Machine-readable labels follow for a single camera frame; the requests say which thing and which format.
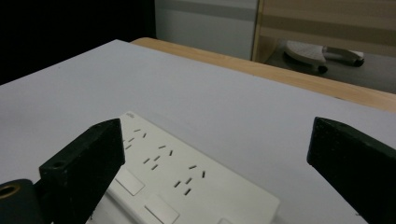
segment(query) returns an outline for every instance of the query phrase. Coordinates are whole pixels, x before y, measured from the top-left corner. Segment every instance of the power outlet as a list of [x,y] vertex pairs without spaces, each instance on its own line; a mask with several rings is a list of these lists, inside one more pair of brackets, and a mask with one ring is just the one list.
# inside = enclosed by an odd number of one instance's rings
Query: power outlet
[[107,192],[138,223],[272,222],[275,196],[133,112],[120,120],[126,163]]

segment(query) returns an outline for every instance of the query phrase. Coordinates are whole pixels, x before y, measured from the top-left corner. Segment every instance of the wooden table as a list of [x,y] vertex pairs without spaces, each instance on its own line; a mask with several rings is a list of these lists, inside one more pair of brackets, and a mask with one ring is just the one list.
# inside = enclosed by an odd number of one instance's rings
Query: wooden table
[[329,80],[323,77],[313,77],[262,63],[254,63],[151,38],[140,38],[132,43],[142,47],[156,49],[170,54],[175,54],[177,56],[193,59],[195,61],[211,63],[248,73],[253,76],[264,77],[291,86],[323,93],[349,102],[396,112],[396,95],[392,93],[363,88],[343,82]]

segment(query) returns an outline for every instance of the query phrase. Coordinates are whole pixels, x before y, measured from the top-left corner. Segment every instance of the black caster wheel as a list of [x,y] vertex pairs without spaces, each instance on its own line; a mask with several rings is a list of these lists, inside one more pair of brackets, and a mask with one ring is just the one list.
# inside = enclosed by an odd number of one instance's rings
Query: black caster wheel
[[360,59],[360,60],[356,60],[354,63],[353,63],[353,66],[355,66],[355,67],[360,67],[360,66],[362,66],[364,64],[364,59]]
[[327,67],[326,66],[319,66],[318,71],[320,74],[325,74],[327,72]]

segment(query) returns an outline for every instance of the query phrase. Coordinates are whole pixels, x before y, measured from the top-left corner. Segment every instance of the floor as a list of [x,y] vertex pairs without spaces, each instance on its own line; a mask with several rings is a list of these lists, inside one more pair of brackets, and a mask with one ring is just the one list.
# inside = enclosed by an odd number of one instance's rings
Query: floor
[[276,51],[266,64],[396,94],[396,58],[365,53],[364,64],[354,67],[342,57],[327,53],[326,66],[329,70],[320,75],[309,64],[285,56],[285,43],[285,40],[279,41]]

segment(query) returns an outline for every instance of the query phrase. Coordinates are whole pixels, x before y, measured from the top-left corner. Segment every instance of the white tabletop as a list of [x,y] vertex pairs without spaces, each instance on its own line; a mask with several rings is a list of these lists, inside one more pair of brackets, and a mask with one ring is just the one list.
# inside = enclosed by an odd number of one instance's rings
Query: white tabletop
[[314,117],[396,148],[396,114],[113,41],[0,87],[0,183],[132,110],[281,201],[276,223],[366,223],[306,162]]

